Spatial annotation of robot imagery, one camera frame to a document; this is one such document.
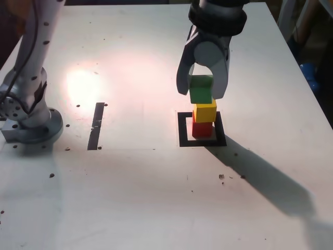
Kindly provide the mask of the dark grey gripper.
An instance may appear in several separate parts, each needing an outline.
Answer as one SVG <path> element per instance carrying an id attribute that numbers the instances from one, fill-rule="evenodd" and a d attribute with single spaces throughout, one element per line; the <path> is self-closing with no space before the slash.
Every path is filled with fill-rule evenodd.
<path id="1" fill-rule="evenodd" d="M 192 40 L 197 36 L 206 42 L 199 43 L 195 48 Z M 218 36 L 203 31 L 194 24 L 190 27 L 176 74 L 176 86 L 180 94 L 187 95 L 189 90 L 189 72 L 196 62 L 201 66 L 207 67 L 212 73 L 212 97 L 214 99 L 222 99 L 224 97 L 228 85 L 231 39 L 231 36 Z"/>

